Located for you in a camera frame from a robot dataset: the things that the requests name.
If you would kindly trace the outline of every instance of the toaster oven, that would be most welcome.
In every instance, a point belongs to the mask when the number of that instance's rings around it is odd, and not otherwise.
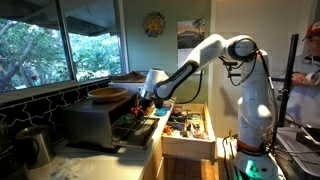
[[[69,146],[106,152],[121,146],[146,149],[159,118],[137,120],[131,114],[136,102],[134,95],[107,104],[87,99],[64,108]]]

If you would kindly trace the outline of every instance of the white countertop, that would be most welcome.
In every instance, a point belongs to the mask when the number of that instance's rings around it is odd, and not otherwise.
[[[162,130],[169,116],[169,111],[162,117],[152,113],[150,117],[158,117],[160,120],[146,150],[121,147],[115,154],[103,153],[66,147],[68,141],[64,140],[55,147],[56,156],[49,164],[29,170],[31,178],[32,180],[65,180],[66,177],[85,180],[142,179],[145,166],[155,149],[155,145],[161,138]]]

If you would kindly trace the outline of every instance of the kettle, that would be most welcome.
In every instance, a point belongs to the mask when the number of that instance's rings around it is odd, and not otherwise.
[[[24,128],[16,134],[17,145],[29,169],[44,166],[55,157],[48,131],[49,126],[37,125]]]

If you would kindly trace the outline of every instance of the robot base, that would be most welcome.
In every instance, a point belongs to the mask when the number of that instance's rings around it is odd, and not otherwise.
[[[250,156],[237,152],[233,161],[236,169],[250,179],[278,179],[278,166],[268,155]]]

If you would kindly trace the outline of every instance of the drawer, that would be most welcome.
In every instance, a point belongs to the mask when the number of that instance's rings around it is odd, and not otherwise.
[[[183,110],[188,110],[188,114],[197,114],[201,118],[194,120],[189,119],[189,122],[195,122],[200,125],[200,129],[207,134],[206,139],[188,138],[182,136],[171,136],[167,134],[162,135],[162,153],[167,155],[174,155],[179,158],[201,160],[210,160],[212,163],[215,160],[215,142],[209,111],[207,104],[176,104],[175,107],[181,107]],[[168,121],[167,125],[173,125],[173,122]]]

